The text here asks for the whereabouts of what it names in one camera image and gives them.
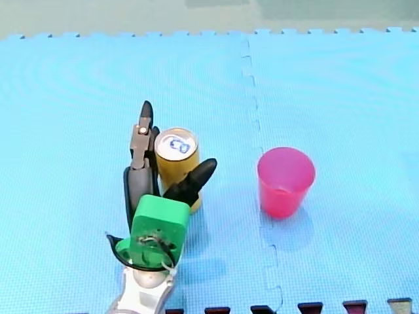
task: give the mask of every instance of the puzzle mat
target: puzzle mat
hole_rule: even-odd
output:
[[[121,291],[105,232],[128,235],[122,171],[144,99],[219,165],[192,217],[168,309],[419,299],[419,34],[133,37],[0,42],[0,313],[104,313]],[[276,222],[257,205],[258,157],[305,151],[316,183]]]

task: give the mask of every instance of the pink cup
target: pink cup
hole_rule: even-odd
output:
[[[274,218],[297,211],[316,177],[312,161],[297,149],[278,147],[264,153],[257,164],[261,209]]]

